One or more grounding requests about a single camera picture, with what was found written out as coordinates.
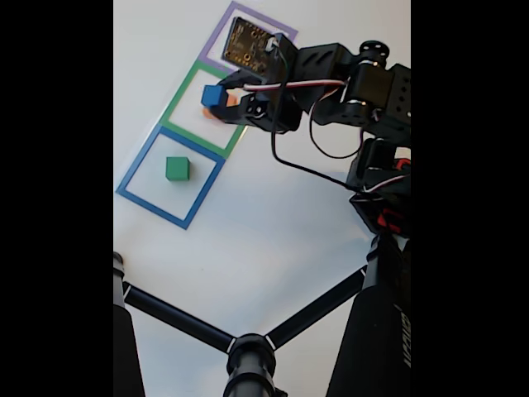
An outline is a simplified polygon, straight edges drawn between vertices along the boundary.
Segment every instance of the black cable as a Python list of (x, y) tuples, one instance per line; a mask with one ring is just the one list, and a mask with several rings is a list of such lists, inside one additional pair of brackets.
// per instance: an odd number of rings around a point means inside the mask
[(314, 135), (312, 133), (312, 119), (314, 118), (313, 115), (314, 115), (314, 112), (316, 111), (316, 105), (321, 101), (321, 99), (318, 99), (315, 103), (314, 103), (314, 108), (312, 109), (312, 111), (310, 112), (310, 115), (308, 117), (308, 135), (311, 137), (311, 141), (312, 143), (314, 144), (314, 146), (323, 154), (323, 155), (326, 155), (327, 157), (330, 157), (332, 159), (336, 159), (336, 160), (343, 160), (343, 159), (348, 159), (349, 157), (352, 157), (353, 155), (357, 154), (360, 149), (362, 148), (362, 143), (364, 142), (364, 129), (360, 129), (360, 145), (358, 146), (358, 149), (356, 149), (355, 151), (353, 151), (350, 155), (330, 155), (328, 154), (327, 152), (325, 152), (317, 143), (316, 141), (314, 140)]
[(279, 53), (279, 56), (281, 57), (281, 60), (283, 60), (284, 67), (285, 67), (285, 75), (284, 75), (283, 81), (281, 82), (281, 85), (279, 87), (278, 104), (277, 104), (277, 106), (275, 108), (274, 117), (272, 117), (272, 127), (270, 128), (271, 144), (272, 144), (272, 155), (281, 164), (288, 165), (289, 167), (295, 168), (297, 170), (308, 172), (309, 174), (312, 174), (312, 175), (315, 175), (315, 176), (319, 176), (320, 178), (323, 178), (323, 179), (327, 179), (327, 180), (329, 180), (331, 182), (334, 182), (335, 184), (343, 186), (346, 189), (351, 189), (351, 190), (353, 190), (355, 192), (358, 191), (357, 189), (352, 188), (351, 186), (349, 186), (345, 182), (342, 182), (341, 180), (334, 179), (334, 178), (332, 178), (332, 177), (330, 177), (328, 175), (325, 175), (325, 174), (322, 174), (322, 173), (317, 172), (315, 170), (311, 170), (309, 168), (303, 167), (302, 165), (297, 165), (297, 164), (294, 164), (294, 163), (290, 163), (290, 162), (288, 162), (286, 160), (283, 160), (283, 159), (280, 159), (278, 157), (278, 155), (277, 155), (277, 153), (275, 151), (275, 135), (276, 135), (276, 132), (277, 132), (277, 127), (278, 127), (279, 112), (281, 110), (281, 107), (283, 106), (283, 95), (284, 95), (284, 90), (287, 88), (287, 82), (288, 82), (288, 76), (290, 74), (290, 68), (288, 66), (287, 60), (285, 59), (285, 57), (283, 55), (283, 52), (281, 51), (281, 49), (279, 48), (278, 45), (276, 46), (276, 49), (277, 49), (277, 51)]

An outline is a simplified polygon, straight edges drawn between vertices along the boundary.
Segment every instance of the blue cube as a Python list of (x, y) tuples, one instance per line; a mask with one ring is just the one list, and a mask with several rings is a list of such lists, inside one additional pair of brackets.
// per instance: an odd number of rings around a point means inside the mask
[(226, 104), (228, 100), (228, 93), (221, 85), (206, 85), (202, 93), (202, 100), (200, 101), (206, 108)]

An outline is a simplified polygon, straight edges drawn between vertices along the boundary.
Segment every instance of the green cube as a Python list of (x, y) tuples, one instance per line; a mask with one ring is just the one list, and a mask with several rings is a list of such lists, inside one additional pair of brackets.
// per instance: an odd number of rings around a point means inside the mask
[(165, 178), (168, 180), (189, 180), (189, 159), (187, 157), (167, 157)]

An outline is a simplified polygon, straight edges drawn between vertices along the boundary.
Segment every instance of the metal frame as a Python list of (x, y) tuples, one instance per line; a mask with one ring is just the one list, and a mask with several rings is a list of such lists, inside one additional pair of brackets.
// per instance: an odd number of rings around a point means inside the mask
[[(325, 294), (312, 301), (292, 317), (283, 321), (264, 337), (270, 342), (274, 351), (276, 351), (318, 320), (324, 318), (334, 309), (358, 294), (362, 290), (363, 283), (364, 276), (360, 269), (332, 289), (329, 289)], [(122, 288), (123, 291), (126, 291), (126, 304), (159, 319), (161, 322), (179, 331), (187, 333), (189, 336), (216, 348), (220, 352), (227, 354), (230, 346), (236, 340), (236, 337), (229, 333), (181, 309), (175, 308), (173, 305), (156, 298), (130, 283), (124, 282)]]

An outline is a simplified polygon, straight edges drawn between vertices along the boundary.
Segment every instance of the tripod leg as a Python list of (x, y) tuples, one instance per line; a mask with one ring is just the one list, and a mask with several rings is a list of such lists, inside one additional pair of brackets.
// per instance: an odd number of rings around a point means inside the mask
[(228, 347), (235, 339), (229, 333), (175, 308), (167, 302), (136, 288), (134, 285), (128, 285), (128, 291), (126, 304), (187, 333), (211, 347), (215, 347), (220, 352), (227, 353)]
[(132, 318), (125, 309), (123, 299), (123, 276), (122, 258), (114, 252), (113, 395), (114, 397), (145, 397)]
[(412, 325), (399, 276), (406, 270), (403, 255), (383, 234), (367, 259), (326, 397), (410, 395)]
[(364, 276), (360, 270), (335, 285), (318, 299), (305, 306), (288, 320), (268, 332), (267, 337), (274, 344), (275, 350), (294, 339), (301, 332), (327, 316), (332, 310), (355, 296), (362, 289)]

